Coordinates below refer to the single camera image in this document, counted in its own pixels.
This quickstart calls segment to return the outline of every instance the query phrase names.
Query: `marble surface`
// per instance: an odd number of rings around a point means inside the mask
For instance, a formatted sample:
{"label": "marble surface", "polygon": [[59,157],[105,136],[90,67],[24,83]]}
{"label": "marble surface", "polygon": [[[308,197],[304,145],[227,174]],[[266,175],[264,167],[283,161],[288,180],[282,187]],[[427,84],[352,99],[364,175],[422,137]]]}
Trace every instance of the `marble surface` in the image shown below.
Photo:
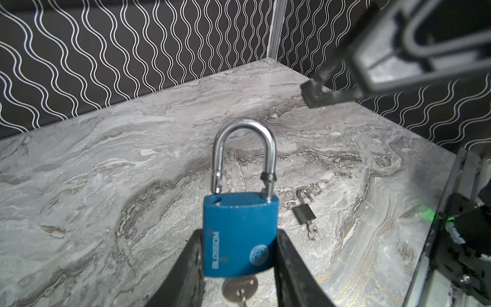
{"label": "marble surface", "polygon": [[[143,306],[201,228],[213,138],[239,116],[277,142],[279,227],[338,306],[400,306],[454,155],[356,103],[310,110],[270,59],[0,141],[0,306]],[[258,191],[262,143],[227,143],[228,191]],[[312,192],[318,241],[291,210]],[[248,306],[275,306],[271,270]],[[235,306],[220,279],[203,306]]]}

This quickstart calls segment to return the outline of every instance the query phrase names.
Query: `padlock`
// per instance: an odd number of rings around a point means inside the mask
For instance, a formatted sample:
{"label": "padlock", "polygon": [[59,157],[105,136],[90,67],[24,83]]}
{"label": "padlock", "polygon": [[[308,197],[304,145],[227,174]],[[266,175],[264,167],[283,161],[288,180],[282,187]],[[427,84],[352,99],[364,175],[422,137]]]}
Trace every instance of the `padlock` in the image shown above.
{"label": "padlock", "polygon": [[[223,155],[229,135],[252,129],[265,146],[262,192],[221,193]],[[203,270],[208,277],[251,275],[274,264],[279,199],[274,195],[276,144],[269,128],[239,118],[224,125],[213,144],[212,195],[203,199]]]}

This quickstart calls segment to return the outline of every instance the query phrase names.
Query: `padlock body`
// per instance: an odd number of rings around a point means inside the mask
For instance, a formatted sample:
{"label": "padlock body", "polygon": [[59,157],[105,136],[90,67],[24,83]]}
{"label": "padlock body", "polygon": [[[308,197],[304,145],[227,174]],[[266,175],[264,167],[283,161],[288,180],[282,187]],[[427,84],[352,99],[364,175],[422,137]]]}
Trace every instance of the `padlock body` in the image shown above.
{"label": "padlock body", "polygon": [[203,270],[208,277],[238,277],[271,268],[276,251],[279,199],[258,192],[203,199]]}

